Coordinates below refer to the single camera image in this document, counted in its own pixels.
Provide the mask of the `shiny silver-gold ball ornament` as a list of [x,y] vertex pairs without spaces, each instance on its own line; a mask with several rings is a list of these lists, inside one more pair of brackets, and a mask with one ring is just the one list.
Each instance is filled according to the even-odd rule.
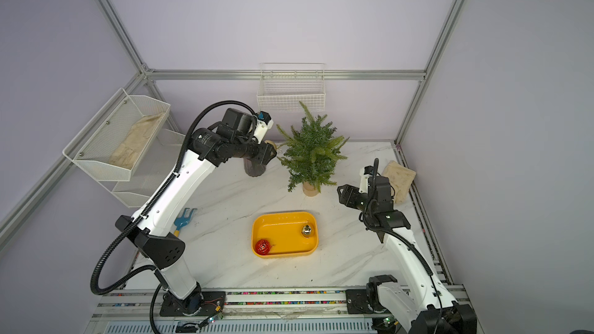
[[313,233],[313,228],[309,224],[305,224],[304,227],[302,228],[302,235],[306,238],[309,238],[312,236],[312,233]]

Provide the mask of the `red glitter ball ornament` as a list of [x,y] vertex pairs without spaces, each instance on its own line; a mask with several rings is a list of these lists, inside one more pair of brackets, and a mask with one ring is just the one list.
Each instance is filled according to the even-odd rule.
[[260,256],[266,256],[271,253],[272,244],[266,239],[260,239],[254,246],[254,252]]

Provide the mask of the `matte gold ball ornament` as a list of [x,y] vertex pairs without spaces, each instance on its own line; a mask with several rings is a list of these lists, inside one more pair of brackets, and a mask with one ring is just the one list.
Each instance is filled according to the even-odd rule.
[[278,145],[276,145],[276,143],[275,143],[275,142],[273,142],[273,141],[270,141],[270,140],[266,140],[266,141],[265,141],[265,143],[266,143],[267,145],[270,145],[272,148],[274,148],[274,150],[275,150],[275,151],[278,151]]

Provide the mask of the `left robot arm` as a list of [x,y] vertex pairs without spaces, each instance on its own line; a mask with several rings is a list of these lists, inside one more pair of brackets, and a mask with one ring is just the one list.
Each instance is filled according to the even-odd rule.
[[185,243],[173,232],[183,205],[200,184],[229,159],[246,159],[266,166],[276,156],[265,141],[273,128],[269,113],[244,113],[233,103],[221,121],[208,128],[193,123],[184,139],[174,169],[132,216],[121,216],[116,227],[150,260],[168,301],[181,315],[197,315],[205,299],[184,259]]

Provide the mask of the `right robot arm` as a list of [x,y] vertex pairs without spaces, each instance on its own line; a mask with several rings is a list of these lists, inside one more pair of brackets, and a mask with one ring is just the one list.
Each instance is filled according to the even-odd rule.
[[403,283],[393,275],[369,278],[368,308],[389,312],[406,333],[477,333],[476,312],[439,281],[407,217],[394,208],[389,179],[364,174],[360,184],[339,186],[338,201],[360,211],[360,222],[395,256],[404,278]]

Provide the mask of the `small green christmas tree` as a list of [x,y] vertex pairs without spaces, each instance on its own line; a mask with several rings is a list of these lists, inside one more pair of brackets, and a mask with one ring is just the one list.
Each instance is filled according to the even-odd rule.
[[306,183],[319,192],[337,184],[333,176],[338,162],[347,159],[341,150],[349,139],[337,134],[337,127],[326,115],[313,115],[304,103],[300,106],[305,114],[300,129],[278,127],[284,139],[281,146],[286,149],[279,161],[289,172],[289,192]]

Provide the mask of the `dark glass vase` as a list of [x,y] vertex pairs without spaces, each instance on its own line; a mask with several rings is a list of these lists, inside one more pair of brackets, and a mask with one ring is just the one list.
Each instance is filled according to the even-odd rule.
[[254,162],[252,159],[244,159],[244,171],[250,177],[262,176],[266,171],[266,165]]

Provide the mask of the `beige glove on table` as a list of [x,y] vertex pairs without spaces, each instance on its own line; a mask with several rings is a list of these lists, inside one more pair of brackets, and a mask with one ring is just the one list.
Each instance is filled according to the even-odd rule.
[[405,202],[416,177],[416,172],[405,168],[396,161],[391,161],[385,167],[382,176],[388,178],[391,186],[394,188],[394,202],[396,204]]

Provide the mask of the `white mesh lower shelf basket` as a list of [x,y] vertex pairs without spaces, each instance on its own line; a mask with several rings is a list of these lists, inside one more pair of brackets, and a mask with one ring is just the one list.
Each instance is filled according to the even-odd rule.
[[162,128],[128,182],[117,182],[111,194],[128,208],[144,205],[176,165],[184,135]]

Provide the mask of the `white mesh shelf basket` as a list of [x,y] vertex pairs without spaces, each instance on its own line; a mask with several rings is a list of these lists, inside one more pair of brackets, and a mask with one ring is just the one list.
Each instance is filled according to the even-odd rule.
[[176,165],[184,135],[162,128],[128,182],[117,182],[111,194],[128,208],[144,205]]
[[[128,182],[169,115],[170,104],[120,89],[71,140],[63,156],[97,182]],[[139,122],[148,122],[148,134],[128,159],[122,159]]]

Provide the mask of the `blue yellow garden fork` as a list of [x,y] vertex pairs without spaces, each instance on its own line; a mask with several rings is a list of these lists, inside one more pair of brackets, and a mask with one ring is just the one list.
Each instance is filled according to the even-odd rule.
[[196,211],[196,208],[185,208],[179,214],[179,216],[175,219],[175,221],[174,221],[174,226],[175,226],[174,235],[176,237],[179,237],[181,230],[190,223],[193,213],[195,211]]

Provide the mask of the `yellow plastic tray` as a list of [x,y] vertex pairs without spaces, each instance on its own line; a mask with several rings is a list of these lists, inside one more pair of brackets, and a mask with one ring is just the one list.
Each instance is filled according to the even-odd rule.
[[[305,224],[313,228],[309,238],[302,235]],[[269,255],[260,256],[254,252],[254,246],[260,239],[266,239],[272,244]],[[266,213],[259,216],[252,225],[252,251],[260,258],[307,256],[317,249],[319,239],[316,218],[306,211]]]

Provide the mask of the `white mesh upper shelf basket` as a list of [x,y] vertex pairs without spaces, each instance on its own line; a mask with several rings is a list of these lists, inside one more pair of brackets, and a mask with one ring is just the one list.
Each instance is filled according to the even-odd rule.
[[[97,182],[128,182],[169,115],[170,104],[120,89],[71,140],[63,156]],[[128,159],[122,159],[139,122],[148,122],[148,134]]]

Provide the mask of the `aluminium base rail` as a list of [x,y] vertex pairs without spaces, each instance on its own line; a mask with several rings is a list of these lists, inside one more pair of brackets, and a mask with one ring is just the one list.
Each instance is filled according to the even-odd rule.
[[120,290],[101,298],[87,333],[481,333],[461,285],[414,298],[393,281],[368,287],[207,289],[193,315],[166,292]]

